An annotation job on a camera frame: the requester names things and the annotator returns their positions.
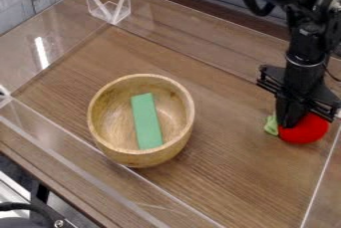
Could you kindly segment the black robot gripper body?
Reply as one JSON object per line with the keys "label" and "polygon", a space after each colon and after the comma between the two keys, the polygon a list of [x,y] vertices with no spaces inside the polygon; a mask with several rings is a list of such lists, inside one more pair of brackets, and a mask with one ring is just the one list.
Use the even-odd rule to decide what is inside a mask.
{"label": "black robot gripper body", "polygon": [[259,66],[257,84],[274,94],[303,99],[307,114],[317,114],[331,122],[341,109],[341,99],[325,85],[325,64],[302,65],[286,60],[286,67]]}

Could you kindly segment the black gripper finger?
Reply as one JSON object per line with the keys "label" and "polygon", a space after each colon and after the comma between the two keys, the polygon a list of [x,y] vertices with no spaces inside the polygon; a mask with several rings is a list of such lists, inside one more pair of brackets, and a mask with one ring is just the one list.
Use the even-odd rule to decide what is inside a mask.
{"label": "black gripper finger", "polygon": [[307,114],[306,100],[278,94],[275,96],[277,122],[285,128],[293,128]]}

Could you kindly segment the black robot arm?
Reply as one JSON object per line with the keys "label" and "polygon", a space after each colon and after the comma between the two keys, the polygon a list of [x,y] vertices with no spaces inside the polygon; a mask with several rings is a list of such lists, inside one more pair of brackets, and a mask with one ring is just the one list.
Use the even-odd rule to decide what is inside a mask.
{"label": "black robot arm", "polygon": [[275,96],[277,122],[293,128],[307,114],[334,119],[341,99],[325,84],[330,55],[341,43],[339,0],[265,0],[282,8],[290,42],[285,66],[259,67],[257,84]]}

